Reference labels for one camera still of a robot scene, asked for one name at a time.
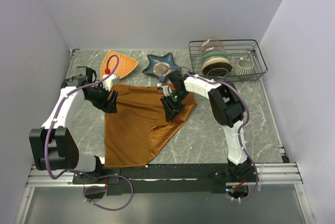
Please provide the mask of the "orange cloth napkin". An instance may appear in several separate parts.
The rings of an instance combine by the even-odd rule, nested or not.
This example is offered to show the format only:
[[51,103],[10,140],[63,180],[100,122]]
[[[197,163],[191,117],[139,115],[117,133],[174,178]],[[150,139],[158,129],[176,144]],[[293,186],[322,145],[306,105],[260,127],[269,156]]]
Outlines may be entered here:
[[171,122],[165,119],[156,87],[117,84],[117,112],[105,114],[105,166],[134,167],[151,162],[186,123],[197,103],[190,93]]

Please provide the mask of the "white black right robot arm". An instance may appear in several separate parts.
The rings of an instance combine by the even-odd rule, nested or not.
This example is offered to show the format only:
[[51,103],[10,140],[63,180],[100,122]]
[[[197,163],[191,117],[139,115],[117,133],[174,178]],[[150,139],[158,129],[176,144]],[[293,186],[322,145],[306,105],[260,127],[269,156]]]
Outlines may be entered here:
[[225,133],[228,146],[228,179],[243,181],[257,173],[254,161],[245,147],[243,127],[250,120],[250,112],[245,100],[229,83],[209,80],[193,72],[182,74],[179,70],[167,75],[174,89],[169,85],[157,84],[164,94],[161,103],[167,122],[172,121],[183,109],[183,100],[189,93],[209,100],[211,111]]

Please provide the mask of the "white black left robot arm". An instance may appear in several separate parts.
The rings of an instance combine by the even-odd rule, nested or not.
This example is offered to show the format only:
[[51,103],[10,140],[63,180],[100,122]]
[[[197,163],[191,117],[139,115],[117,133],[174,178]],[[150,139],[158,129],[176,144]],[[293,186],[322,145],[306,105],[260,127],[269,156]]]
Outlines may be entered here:
[[35,166],[40,171],[47,171],[56,180],[67,171],[85,173],[92,183],[100,182],[104,170],[99,157],[86,155],[79,151],[70,133],[74,117],[86,100],[93,107],[111,114],[117,112],[118,92],[112,86],[119,79],[113,70],[106,69],[101,80],[92,68],[80,66],[73,77],[61,83],[59,99],[40,128],[32,129],[29,141]]

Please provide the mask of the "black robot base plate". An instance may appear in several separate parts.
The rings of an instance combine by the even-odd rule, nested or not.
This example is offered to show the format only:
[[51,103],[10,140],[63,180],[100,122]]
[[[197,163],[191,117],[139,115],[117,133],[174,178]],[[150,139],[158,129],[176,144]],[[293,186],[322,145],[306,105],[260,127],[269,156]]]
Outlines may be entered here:
[[107,186],[107,196],[130,193],[189,193],[225,194],[226,186],[245,181],[256,182],[253,166],[233,167],[214,164],[149,164],[147,166],[106,168],[100,175],[75,173],[73,184]]

